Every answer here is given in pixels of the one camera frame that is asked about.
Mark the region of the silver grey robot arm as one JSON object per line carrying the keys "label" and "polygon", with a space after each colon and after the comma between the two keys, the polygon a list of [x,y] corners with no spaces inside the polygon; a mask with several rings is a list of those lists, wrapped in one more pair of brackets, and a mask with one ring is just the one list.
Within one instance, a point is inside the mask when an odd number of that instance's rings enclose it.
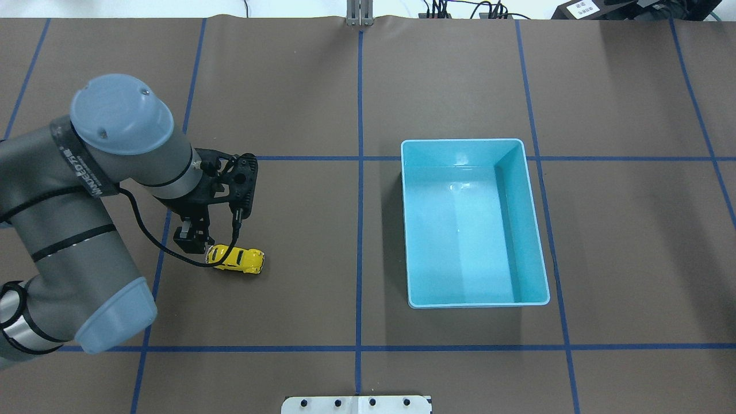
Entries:
{"label": "silver grey robot arm", "polygon": [[2,369],[77,342],[99,354],[152,325],[158,310],[104,197],[133,180],[205,232],[223,176],[218,152],[195,149],[173,113],[129,74],[91,79],[68,115],[2,141],[2,224],[37,268],[2,285]]}

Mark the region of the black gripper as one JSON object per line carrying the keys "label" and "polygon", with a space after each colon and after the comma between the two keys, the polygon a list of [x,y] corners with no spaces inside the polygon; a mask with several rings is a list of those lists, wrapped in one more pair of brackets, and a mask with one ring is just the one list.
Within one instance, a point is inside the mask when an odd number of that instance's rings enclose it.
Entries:
{"label": "black gripper", "polygon": [[218,204],[225,194],[224,170],[232,155],[215,149],[195,148],[181,179],[189,191],[172,201],[172,212],[181,225],[174,231],[174,243],[186,254],[204,254],[214,239],[210,235],[208,205]]}

